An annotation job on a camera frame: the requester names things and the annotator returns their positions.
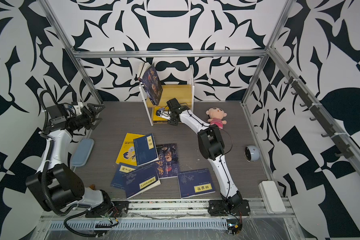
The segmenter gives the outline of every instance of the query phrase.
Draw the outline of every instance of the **wooden shelf board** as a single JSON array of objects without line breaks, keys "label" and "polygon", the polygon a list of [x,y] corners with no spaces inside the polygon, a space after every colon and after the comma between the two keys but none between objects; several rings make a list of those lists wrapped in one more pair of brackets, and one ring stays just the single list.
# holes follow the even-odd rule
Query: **wooden shelf board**
[{"label": "wooden shelf board", "polygon": [[172,98],[176,98],[179,103],[187,103],[189,108],[192,108],[192,86],[190,84],[177,85],[162,85],[163,93],[160,98],[160,102],[158,106],[153,105],[151,100],[147,97],[147,107],[165,107],[167,105],[167,101]]}]

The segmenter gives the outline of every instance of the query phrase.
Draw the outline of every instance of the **white shelf frame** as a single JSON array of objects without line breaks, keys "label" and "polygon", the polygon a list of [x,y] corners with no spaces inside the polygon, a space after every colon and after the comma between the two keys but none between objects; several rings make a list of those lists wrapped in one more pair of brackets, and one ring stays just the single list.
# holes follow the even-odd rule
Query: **white shelf frame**
[{"label": "white shelf frame", "polygon": [[[193,66],[191,65],[189,67],[189,72],[190,72],[190,77],[189,77],[189,80],[187,80],[187,85],[191,85],[191,90],[192,90],[192,105],[191,105],[191,111],[193,112],[193,104],[195,102],[195,82],[193,80]],[[140,90],[140,95],[141,95],[141,98],[143,100],[143,103],[144,103],[144,106],[145,106],[145,110],[147,111],[147,115],[148,115],[148,119],[149,119],[149,122],[151,124],[151,126],[154,125],[153,121],[152,121],[152,118],[151,118],[151,115],[149,113],[149,109],[148,109],[148,106],[147,106],[147,100],[148,100],[148,96],[147,94],[145,93],[144,94],[144,89],[141,85],[141,83],[139,84],[139,90]]]}]

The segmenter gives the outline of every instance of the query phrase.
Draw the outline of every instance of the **book title label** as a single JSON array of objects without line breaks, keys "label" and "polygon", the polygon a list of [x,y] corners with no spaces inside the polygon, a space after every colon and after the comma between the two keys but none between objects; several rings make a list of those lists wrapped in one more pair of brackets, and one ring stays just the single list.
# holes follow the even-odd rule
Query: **book title label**
[{"label": "book title label", "polygon": [[143,189],[144,187],[150,185],[151,183],[156,181],[156,177],[153,177],[151,179],[146,180],[145,182],[140,183],[140,189]]},{"label": "book title label", "polygon": [[206,190],[210,190],[210,189],[212,189],[212,186],[210,183],[195,186],[195,192],[202,192],[202,191],[206,191]]},{"label": "book title label", "polygon": [[131,172],[134,171],[135,169],[131,168],[131,167],[126,167],[126,166],[122,166],[120,168],[120,172]]},{"label": "book title label", "polygon": [[148,142],[148,148],[149,149],[154,148],[154,142],[152,141],[152,136],[147,137],[147,142]]}]

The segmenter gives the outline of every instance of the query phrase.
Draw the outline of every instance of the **black mounting plate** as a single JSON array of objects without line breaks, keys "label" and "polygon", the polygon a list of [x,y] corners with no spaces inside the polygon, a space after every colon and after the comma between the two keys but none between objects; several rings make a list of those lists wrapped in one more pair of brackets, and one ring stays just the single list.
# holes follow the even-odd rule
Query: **black mounting plate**
[{"label": "black mounting plate", "polygon": [[112,201],[117,210],[111,213],[112,217],[120,217],[123,213],[128,212],[129,202],[128,201]]},{"label": "black mounting plate", "polygon": [[[209,200],[209,208],[208,212],[212,217],[216,216],[230,216],[230,214],[224,214],[223,200]],[[231,213],[235,216],[239,216],[240,212],[243,216],[249,216],[249,212],[251,211],[250,206],[248,204],[248,200],[243,199],[241,204],[231,211]]]}]

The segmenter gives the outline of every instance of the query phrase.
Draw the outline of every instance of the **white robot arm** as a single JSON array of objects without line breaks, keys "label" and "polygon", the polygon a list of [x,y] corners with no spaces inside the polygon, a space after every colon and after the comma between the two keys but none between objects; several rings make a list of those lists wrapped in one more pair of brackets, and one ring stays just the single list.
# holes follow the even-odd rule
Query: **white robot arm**
[{"label": "white robot arm", "polygon": [[200,152],[211,163],[215,171],[224,210],[230,213],[241,204],[242,198],[225,162],[224,142],[221,138],[220,129],[216,125],[202,121],[187,106],[181,106],[175,98],[169,100],[167,104],[169,111],[165,112],[164,109],[159,109],[156,115],[168,119],[168,124],[171,125],[176,126],[180,121],[198,135]]},{"label": "white robot arm", "polygon": [[[45,107],[43,102],[45,93],[51,95],[55,105]],[[58,104],[47,90],[40,93],[39,99],[45,113],[44,127],[40,136],[47,140],[47,144],[41,165],[34,175],[27,177],[26,186],[45,211],[52,210],[58,216],[65,216],[74,207],[85,209],[79,214],[68,217],[64,225],[80,236],[96,237],[97,234],[79,233],[73,230],[66,221],[84,214],[86,217],[106,215],[113,204],[105,191],[84,187],[82,180],[69,168],[67,156],[73,132],[83,127],[87,130],[95,129],[101,122],[96,115],[104,109],[104,106],[89,103],[87,108],[77,102]],[[58,184],[49,187],[55,180]],[[68,207],[65,212],[61,211],[64,207]],[[108,228],[117,224],[117,221],[116,224],[111,222]]]}]

